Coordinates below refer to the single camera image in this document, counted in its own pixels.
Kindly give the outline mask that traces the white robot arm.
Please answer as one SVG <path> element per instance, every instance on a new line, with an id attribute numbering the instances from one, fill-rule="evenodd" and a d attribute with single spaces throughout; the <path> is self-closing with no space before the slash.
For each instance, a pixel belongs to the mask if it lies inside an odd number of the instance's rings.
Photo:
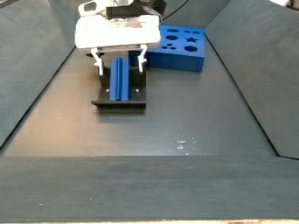
<path id="1" fill-rule="evenodd" d="M 138 72 L 144 71 L 145 51 L 158 45 L 164 0 L 89 0 L 78 5 L 74 46 L 89 55 L 98 74 L 104 73 L 101 54 L 140 50 Z"/>

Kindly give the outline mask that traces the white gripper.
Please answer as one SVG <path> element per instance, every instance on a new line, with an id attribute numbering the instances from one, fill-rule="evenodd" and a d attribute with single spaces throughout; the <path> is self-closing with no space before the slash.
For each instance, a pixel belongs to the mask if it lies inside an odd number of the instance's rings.
<path id="1" fill-rule="evenodd" d="M 104 19 L 100 15 L 81 17 L 76 23 L 74 45 L 85 53 L 89 53 L 94 59 L 97 75 L 104 74 L 102 60 L 100 52 L 116 51 L 121 49 L 137 49 L 138 73 L 144 72 L 144 63 L 146 47 L 158 46 L 160 19 L 154 15 L 142 15 L 128 19 Z"/>

